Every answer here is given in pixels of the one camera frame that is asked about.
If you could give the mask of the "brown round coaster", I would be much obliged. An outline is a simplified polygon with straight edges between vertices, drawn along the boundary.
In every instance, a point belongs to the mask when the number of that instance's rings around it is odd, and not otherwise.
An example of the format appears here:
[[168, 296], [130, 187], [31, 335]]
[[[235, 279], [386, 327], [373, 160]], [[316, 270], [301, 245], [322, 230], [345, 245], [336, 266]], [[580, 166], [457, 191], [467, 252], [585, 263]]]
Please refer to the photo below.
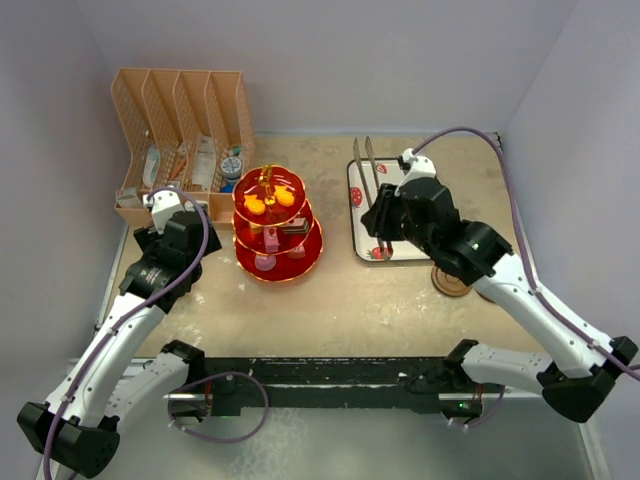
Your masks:
[[485, 300], [485, 301], [487, 301], [487, 302], [489, 302], [489, 303], [491, 303], [491, 304], [495, 304], [495, 302], [494, 302], [491, 298], [489, 298], [489, 297], [485, 296], [484, 294], [481, 294], [480, 292], [476, 292], [476, 293], [477, 293], [477, 294], [478, 294], [478, 295], [479, 295], [483, 300]]
[[431, 269], [431, 281], [434, 287], [447, 297], [460, 298], [471, 292], [471, 288], [460, 279], [447, 274], [437, 266]]

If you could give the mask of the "red three-tier cake stand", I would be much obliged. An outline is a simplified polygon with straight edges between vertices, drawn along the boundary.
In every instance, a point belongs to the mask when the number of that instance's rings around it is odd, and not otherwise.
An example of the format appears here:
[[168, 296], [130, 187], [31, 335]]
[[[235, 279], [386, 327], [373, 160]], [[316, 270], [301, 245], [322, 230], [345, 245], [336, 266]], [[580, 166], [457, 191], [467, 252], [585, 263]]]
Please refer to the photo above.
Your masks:
[[[285, 208], [276, 202], [276, 185], [286, 185], [294, 192], [296, 201], [292, 207]], [[265, 213], [260, 216], [248, 213], [243, 206], [245, 195], [257, 195], [261, 198], [266, 205]], [[306, 186], [299, 175], [279, 165], [253, 168], [235, 185], [232, 200], [235, 255], [245, 272], [263, 282], [283, 283], [296, 280], [312, 270], [323, 252], [324, 241], [321, 224], [314, 215]], [[303, 235], [284, 235], [278, 226], [296, 217], [308, 219], [309, 231]], [[263, 233], [254, 235], [250, 229], [251, 223], [263, 225], [264, 228], [277, 228], [280, 246], [276, 253], [269, 254], [265, 251]], [[288, 258], [287, 252], [300, 244], [305, 247], [306, 257]], [[257, 254], [275, 255], [275, 267], [266, 272], [257, 270], [254, 265]]]

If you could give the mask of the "pink striped cake slice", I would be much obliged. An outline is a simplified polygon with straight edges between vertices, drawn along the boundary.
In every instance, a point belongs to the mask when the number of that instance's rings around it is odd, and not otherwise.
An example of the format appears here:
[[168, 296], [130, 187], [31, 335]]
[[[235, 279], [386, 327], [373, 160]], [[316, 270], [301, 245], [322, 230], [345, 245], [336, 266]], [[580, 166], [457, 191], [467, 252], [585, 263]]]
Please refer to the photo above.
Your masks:
[[278, 230], [276, 227], [266, 227], [263, 229], [263, 239], [265, 251], [269, 254], [279, 250]]

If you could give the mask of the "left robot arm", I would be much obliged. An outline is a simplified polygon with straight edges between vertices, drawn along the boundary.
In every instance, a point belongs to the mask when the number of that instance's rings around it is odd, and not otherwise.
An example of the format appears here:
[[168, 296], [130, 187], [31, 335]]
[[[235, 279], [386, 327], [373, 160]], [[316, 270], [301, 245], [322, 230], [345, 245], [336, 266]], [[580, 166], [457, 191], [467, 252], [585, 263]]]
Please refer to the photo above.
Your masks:
[[28, 402], [17, 422], [41, 454], [40, 479], [93, 478], [114, 457], [121, 430], [154, 394], [194, 392], [204, 365], [162, 353], [150, 371], [118, 384], [133, 356], [201, 274], [204, 256], [221, 244], [207, 215], [178, 210], [161, 228], [135, 233], [141, 258], [127, 270], [104, 324], [61, 384], [42, 403]]

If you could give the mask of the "small carton box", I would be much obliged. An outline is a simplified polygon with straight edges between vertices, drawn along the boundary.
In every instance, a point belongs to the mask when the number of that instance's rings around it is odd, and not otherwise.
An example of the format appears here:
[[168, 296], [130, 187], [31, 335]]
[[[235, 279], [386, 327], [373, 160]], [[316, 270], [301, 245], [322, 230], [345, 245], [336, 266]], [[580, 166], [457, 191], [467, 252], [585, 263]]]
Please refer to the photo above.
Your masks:
[[116, 192], [116, 204], [122, 209], [141, 209], [143, 203], [136, 187], [122, 188]]

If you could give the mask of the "white strawberry enamel tray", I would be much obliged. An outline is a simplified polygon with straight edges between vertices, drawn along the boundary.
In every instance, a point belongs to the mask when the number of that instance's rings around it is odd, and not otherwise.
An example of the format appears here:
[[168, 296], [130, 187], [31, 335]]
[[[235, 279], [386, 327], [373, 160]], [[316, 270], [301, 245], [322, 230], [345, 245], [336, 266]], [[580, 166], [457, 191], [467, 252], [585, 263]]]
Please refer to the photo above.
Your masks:
[[[376, 158], [376, 171], [380, 183], [398, 184], [403, 179], [403, 172], [395, 158]], [[382, 262], [383, 252], [377, 240], [370, 237], [361, 223], [362, 216], [369, 208], [363, 182], [355, 160], [347, 165], [347, 185], [351, 204], [351, 236], [356, 255], [366, 262]], [[390, 261], [426, 261], [428, 256], [407, 241], [391, 243]]]

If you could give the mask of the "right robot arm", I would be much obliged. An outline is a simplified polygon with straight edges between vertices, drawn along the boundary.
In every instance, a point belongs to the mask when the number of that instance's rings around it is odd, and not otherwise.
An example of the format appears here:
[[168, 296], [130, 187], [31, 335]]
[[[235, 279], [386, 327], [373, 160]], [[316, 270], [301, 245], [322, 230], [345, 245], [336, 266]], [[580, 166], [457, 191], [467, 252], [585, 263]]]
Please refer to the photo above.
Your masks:
[[488, 224], [461, 218], [449, 189], [436, 178], [381, 184], [361, 222], [371, 237], [412, 244], [444, 273], [501, 307], [544, 349], [541, 356], [526, 355], [468, 341], [444, 369], [456, 391], [476, 383], [515, 387], [585, 423], [639, 352], [629, 337], [607, 335], [531, 286], [512, 245]]

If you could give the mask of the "pink heart cake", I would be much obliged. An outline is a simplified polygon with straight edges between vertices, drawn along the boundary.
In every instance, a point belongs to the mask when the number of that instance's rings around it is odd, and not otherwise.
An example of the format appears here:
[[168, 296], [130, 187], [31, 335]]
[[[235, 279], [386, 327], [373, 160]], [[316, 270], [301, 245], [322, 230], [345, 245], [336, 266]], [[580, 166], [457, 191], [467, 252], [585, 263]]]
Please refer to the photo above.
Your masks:
[[305, 247], [300, 244], [287, 252], [287, 257], [291, 259], [302, 259], [306, 257]]

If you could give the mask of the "chocolate cake slice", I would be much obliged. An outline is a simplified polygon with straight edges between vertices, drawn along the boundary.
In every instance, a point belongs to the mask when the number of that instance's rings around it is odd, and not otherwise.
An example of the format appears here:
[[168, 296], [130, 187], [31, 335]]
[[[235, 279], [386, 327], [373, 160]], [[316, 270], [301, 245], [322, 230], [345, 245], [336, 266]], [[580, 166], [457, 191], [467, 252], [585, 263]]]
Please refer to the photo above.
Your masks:
[[284, 235], [303, 235], [310, 229], [310, 224], [305, 217], [296, 217], [287, 223], [278, 226]]

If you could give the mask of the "orange fish pastry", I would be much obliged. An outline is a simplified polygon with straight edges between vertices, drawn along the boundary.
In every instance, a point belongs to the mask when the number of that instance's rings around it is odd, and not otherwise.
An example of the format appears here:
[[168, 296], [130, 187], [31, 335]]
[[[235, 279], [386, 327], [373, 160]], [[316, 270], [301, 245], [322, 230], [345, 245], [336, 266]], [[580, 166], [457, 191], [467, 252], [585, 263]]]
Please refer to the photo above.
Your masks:
[[276, 202], [285, 208], [292, 207], [296, 201], [294, 192], [290, 191], [286, 185], [276, 185], [274, 196]]
[[248, 213], [254, 216], [263, 215], [266, 211], [264, 201], [257, 195], [245, 195], [243, 206]]

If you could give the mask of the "peach desk file organizer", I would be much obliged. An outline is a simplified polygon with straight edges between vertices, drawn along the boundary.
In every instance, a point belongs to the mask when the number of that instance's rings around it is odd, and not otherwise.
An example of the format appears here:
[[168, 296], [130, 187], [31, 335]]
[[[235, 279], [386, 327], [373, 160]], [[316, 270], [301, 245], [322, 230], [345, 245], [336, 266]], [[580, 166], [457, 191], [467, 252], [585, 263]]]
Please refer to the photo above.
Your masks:
[[[140, 199], [158, 186], [180, 186], [207, 205], [215, 225], [228, 228], [233, 202], [223, 187], [221, 161], [233, 153], [248, 171], [255, 157], [255, 135], [244, 78], [239, 71], [122, 68], [111, 94], [130, 150], [130, 166], [120, 189], [136, 187]], [[142, 182], [150, 145], [160, 153], [154, 185]], [[125, 223], [147, 225], [141, 209], [116, 212]]]

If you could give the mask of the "white blue tube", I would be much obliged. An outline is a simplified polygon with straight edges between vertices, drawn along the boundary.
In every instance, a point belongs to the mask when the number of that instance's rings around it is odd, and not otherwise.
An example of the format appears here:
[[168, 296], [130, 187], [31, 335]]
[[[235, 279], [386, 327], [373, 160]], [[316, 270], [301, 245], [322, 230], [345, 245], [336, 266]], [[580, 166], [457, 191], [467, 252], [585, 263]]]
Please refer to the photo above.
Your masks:
[[157, 171], [160, 164], [160, 153], [155, 144], [149, 146], [144, 162], [142, 182], [148, 188], [151, 189], [154, 185], [154, 181], [157, 175]]

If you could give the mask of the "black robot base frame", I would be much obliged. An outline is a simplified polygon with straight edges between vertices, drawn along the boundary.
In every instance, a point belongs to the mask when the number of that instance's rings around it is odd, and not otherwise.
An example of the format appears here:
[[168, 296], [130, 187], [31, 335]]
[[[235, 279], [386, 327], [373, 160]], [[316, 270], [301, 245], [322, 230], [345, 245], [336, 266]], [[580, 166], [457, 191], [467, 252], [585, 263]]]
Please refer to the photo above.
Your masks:
[[478, 384], [443, 357], [207, 357], [173, 340], [164, 353], [189, 370], [185, 389], [198, 380], [211, 385], [212, 416], [238, 416], [245, 408], [401, 409], [419, 414], [481, 415], [482, 394], [501, 387]]

